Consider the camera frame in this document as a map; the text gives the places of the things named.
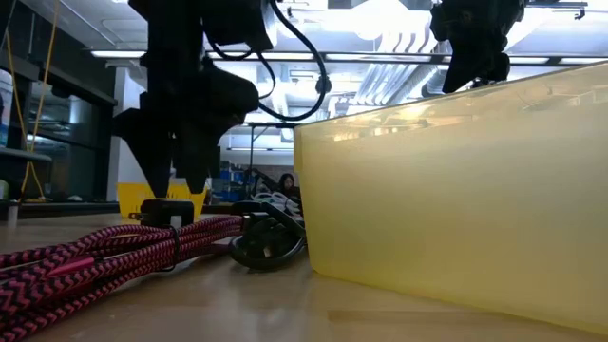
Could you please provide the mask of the yellow translucent bin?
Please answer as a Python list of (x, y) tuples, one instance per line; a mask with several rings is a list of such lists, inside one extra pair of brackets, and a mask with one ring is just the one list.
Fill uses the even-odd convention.
[(304, 124), (313, 268), (608, 334), (608, 61)]

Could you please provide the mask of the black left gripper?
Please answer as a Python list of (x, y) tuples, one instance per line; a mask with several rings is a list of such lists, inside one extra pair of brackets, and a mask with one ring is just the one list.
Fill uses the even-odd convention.
[(210, 176), (220, 138), (258, 108), (251, 82), (205, 85), (201, 61), (203, 14), (208, 0), (128, 0), (147, 23), (147, 91), (140, 107), (113, 119), (113, 135), (134, 155), (156, 198), (165, 198), (172, 158), (171, 136), (178, 141), (178, 174), (199, 194)]

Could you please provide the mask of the black pronged power adapter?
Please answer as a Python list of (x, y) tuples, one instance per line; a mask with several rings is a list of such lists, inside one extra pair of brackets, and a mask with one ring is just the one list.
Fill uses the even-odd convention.
[(141, 225), (165, 227), (172, 225), (172, 217), (179, 217), (182, 226), (192, 224), (194, 214), (194, 204), (189, 200), (146, 199), (137, 212), (127, 217), (138, 220)]

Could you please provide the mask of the person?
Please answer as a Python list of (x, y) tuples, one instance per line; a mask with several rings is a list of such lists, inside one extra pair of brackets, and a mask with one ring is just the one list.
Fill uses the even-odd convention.
[(288, 199), (301, 200), (300, 188), (295, 185), (295, 178), (290, 173), (285, 173), (280, 177), (277, 192)]

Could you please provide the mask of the black aluminium table frame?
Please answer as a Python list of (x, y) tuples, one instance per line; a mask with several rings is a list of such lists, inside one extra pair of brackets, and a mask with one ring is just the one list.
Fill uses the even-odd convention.
[[(120, 213), (117, 202), (103, 203), (19, 203), (16, 201), (0, 201), (0, 221), (9, 219), (36, 219), (51, 217), (86, 216)], [(235, 215), (231, 206), (212, 206), (202, 209), (195, 220), (219, 219), (242, 224), (250, 220), (243, 215)]]

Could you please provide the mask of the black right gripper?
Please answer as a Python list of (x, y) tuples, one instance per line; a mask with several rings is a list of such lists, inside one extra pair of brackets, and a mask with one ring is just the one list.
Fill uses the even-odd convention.
[[(490, 80), (505, 81), (510, 59), (507, 34), (524, 16), (525, 0), (442, 0), (430, 10), (430, 30), (439, 42), (487, 46), (493, 54)], [(453, 93), (488, 69), (490, 56), (474, 50), (454, 50), (442, 91)]]

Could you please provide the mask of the yellow plastic basket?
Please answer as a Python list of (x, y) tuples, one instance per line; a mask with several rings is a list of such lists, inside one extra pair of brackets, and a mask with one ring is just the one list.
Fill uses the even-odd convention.
[[(207, 190), (208, 188), (205, 188), (202, 193), (193, 194), (185, 183), (170, 183), (166, 198), (168, 200), (191, 201), (194, 205), (194, 218), (197, 219), (202, 213)], [(155, 198), (150, 186), (146, 183), (119, 182), (117, 184), (117, 195), (120, 213), (124, 219), (127, 219), (131, 214), (139, 214), (143, 202)]]

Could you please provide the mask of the blue storage bins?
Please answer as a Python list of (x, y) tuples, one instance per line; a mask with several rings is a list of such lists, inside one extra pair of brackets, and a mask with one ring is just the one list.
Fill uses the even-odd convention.
[(212, 178), (213, 195), (222, 202), (244, 200), (251, 183), (249, 176), (250, 171), (241, 165), (222, 161), (217, 174)]

